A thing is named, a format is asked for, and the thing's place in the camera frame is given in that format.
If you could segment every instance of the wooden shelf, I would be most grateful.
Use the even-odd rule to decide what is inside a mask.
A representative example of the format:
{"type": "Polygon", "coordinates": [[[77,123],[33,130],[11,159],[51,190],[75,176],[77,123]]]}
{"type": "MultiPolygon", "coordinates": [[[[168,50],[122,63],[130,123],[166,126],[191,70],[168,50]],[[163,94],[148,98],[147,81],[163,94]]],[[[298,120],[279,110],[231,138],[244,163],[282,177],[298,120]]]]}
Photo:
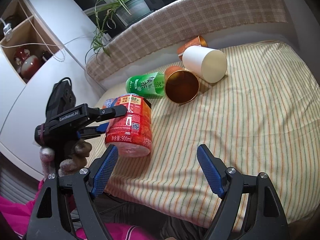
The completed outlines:
{"type": "MultiPolygon", "coordinates": [[[[2,14],[1,18],[7,23],[10,22],[8,19],[12,19],[12,17],[15,18],[14,22],[15,25],[12,27],[16,27],[21,22],[23,22],[28,17],[32,16],[32,13],[26,6],[23,0],[12,0],[11,3],[8,5],[4,13],[2,14]]],[[[0,24],[0,40],[3,39],[4,34],[2,32],[3,24],[0,24]]]]}
{"type": "MultiPolygon", "coordinates": [[[[6,39],[2,39],[0,44],[5,47],[11,46],[18,46],[26,43],[46,43],[51,45],[56,45],[56,43],[50,38],[47,32],[42,28],[41,24],[38,20],[34,17],[26,18],[22,23],[20,23],[17,27],[12,30],[12,37],[9,41],[6,39]]],[[[18,66],[14,59],[14,54],[18,47],[13,48],[5,48],[1,47],[3,50],[4,55],[6,55],[7,59],[10,61],[12,67],[17,71],[20,66],[18,66]]],[[[26,49],[30,50],[31,55],[36,55],[39,59],[41,58],[41,54],[43,51],[48,51],[46,45],[25,45],[26,49]]],[[[59,51],[59,47],[50,46],[50,49],[53,53],[59,51]]]]}

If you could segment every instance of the plant pot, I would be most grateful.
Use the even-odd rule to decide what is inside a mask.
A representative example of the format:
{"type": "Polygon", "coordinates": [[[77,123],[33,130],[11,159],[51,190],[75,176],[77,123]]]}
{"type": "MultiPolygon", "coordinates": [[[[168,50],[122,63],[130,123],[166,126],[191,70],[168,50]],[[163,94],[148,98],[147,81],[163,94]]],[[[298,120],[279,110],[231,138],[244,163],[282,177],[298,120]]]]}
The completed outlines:
{"type": "Polygon", "coordinates": [[[125,10],[123,6],[120,6],[115,13],[123,19],[127,25],[134,22],[143,15],[147,15],[150,12],[148,5],[145,0],[127,0],[125,5],[129,9],[131,15],[125,10]]]}

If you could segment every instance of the copper cup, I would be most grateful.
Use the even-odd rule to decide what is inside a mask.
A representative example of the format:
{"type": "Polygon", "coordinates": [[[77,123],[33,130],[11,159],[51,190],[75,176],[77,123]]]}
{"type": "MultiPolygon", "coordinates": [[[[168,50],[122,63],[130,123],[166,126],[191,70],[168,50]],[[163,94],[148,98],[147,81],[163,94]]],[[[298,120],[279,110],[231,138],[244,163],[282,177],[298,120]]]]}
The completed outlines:
{"type": "Polygon", "coordinates": [[[183,46],[181,46],[177,50],[177,54],[178,54],[180,60],[182,60],[182,55],[183,55],[184,51],[187,48],[189,48],[190,46],[208,47],[208,44],[206,43],[206,41],[204,40],[204,38],[202,36],[198,36],[198,37],[194,38],[193,40],[187,42],[186,44],[184,44],[183,46]]]}
{"type": "Polygon", "coordinates": [[[198,78],[182,67],[170,66],[164,72],[164,93],[174,103],[190,102],[196,97],[199,88],[198,78]]]}

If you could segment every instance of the knit glove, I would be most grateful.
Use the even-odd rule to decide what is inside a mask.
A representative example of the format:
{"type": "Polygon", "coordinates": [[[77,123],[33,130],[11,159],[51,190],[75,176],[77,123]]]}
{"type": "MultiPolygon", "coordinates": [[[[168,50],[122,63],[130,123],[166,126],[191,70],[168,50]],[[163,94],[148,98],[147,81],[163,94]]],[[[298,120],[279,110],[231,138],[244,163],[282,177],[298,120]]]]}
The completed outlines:
{"type": "MultiPolygon", "coordinates": [[[[89,157],[90,151],[92,150],[92,145],[82,139],[79,141],[70,141],[67,144],[66,148],[71,148],[71,151],[68,158],[60,163],[60,177],[75,174],[84,168],[87,165],[86,157],[89,157]]],[[[45,180],[50,173],[49,164],[54,160],[54,150],[48,147],[41,147],[40,160],[45,180]]]]}

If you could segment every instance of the blue gripper pad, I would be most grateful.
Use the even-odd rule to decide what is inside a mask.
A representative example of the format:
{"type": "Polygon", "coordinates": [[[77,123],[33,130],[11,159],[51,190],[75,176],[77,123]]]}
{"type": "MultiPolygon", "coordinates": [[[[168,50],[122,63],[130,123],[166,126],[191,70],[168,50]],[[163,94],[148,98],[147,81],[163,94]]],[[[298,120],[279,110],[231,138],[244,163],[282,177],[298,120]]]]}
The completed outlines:
{"type": "Polygon", "coordinates": [[[93,188],[91,193],[95,197],[97,197],[104,191],[106,184],[110,178],[110,175],[117,161],[118,161],[118,148],[116,146],[113,146],[108,157],[105,159],[99,171],[97,172],[96,176],[94,177],[93,188]]]}
{"type": "Polygon", "coordinates": [[[213,165],[208,154],[212,153],[206,147],[206,145],[200,145],[197,149],[197,159],[202,168],[205,178],[213,193],[217,194],[219,198],[224,196],[224,189],[222,186],[222,179],[217,171],[216,167],[213,165]]]}

